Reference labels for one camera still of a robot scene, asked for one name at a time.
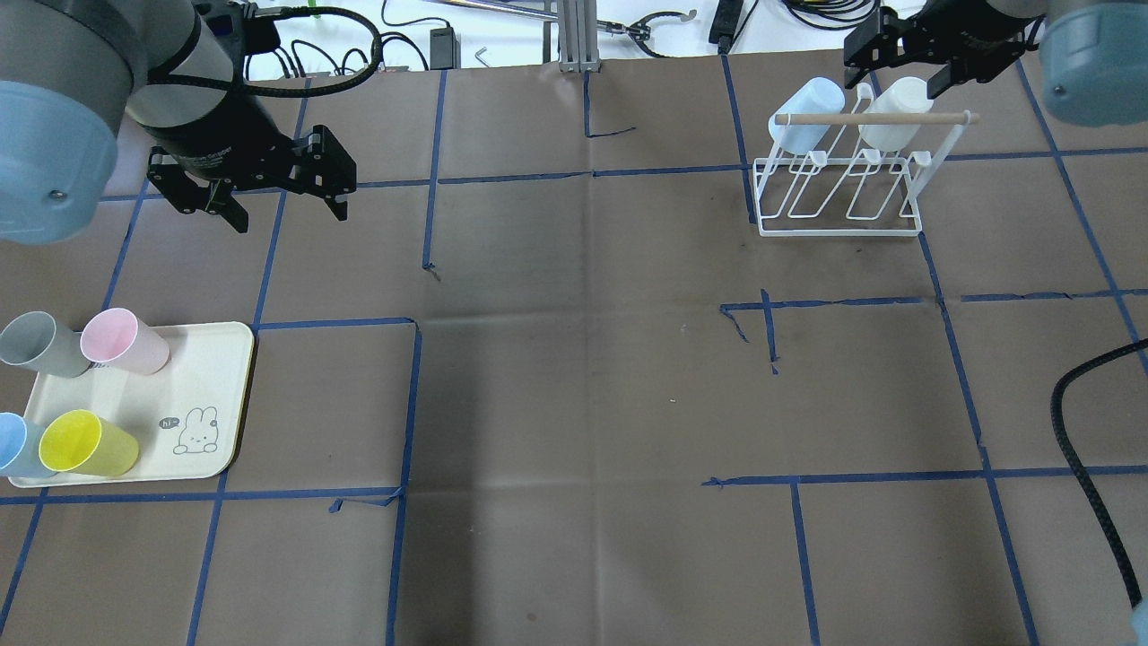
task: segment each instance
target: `yellow cup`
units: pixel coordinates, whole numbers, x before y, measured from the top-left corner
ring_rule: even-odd
[[[139,456],[135,438],[91,411],[64,413],[40,438],[40,462],[54,472],[119,476]]]

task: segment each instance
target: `metal post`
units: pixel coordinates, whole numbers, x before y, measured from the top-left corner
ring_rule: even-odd
[[[597,0],[558,0],[558,42],[563,71],[598,71]]]

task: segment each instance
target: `black connector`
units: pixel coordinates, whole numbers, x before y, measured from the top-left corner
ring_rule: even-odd
[[[714,11],[714,22],[709,25],[709,42],[718,46],[718,54],[724,56],[734,47],[737,34],[737,23],[742,20],[744,0],[720,0]]]
[[[458,69],[463,67],[463,49],[455,28],[430,30],[430,69]]]

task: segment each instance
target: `blue cup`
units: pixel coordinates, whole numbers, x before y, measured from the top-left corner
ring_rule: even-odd
[[[0,413],[0,476],[47,478],[56,475],[40,462],[44,427],[16,415]]]

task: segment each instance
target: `white dish rack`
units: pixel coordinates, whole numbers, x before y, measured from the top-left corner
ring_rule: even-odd
[[[964,134],[965,127],[979,120],[979,115],[969,110],[963,112],[925,112],[925,114],[864,114],[862,104],[868,107],[874,100],[872,86],[861,83],[856,86],[856,100],[846,114],[816,115],[776,115],[776,123],[782,125],[836,125],[836,137],[824,149],[809,150],[804,155],[794,155],[778,146],[775,141],[768,157],[753,159],[754,209],[758,232],[765,238],[798,235],[868,235],[868,236],[907,236],[921,232],[921,207],[917,196],[929,184],[941,163],[953,150],[953,146]],[[952,125],[948,135],[937,148],[929,150],[897,150],[883,153],[863,147],[860,126],[866,124],[918,124]],[[854,141],[848,156],[830,156],[838,145],[843,143],[846,132]],[[837,181],[825,197],[814,210],[799,210],[798,204],[809,187],[810,181],[822,173],[837,173]],[[884,188],[887,179],[890,186]],[[859,196],[867,184],[881,181],[885,190],[884,200],[874,210],[871,207],[860,207]],[[763,210],[763,201],[768,190],[784,190],[781,204],[776,209]],[[852,190],[850,196],[846,190]],[[827,207],[835,197],[850,197],[844,218],[855,221],[851,227],[809,226],[806,220],[816,221],[827,215]],[[897,217],[905,220],[901,227],[866,227],[860,223],[874,221],[883,216],[892,215],[895,208]],[[790,223],[792,226],[768,226],[770,221]]]

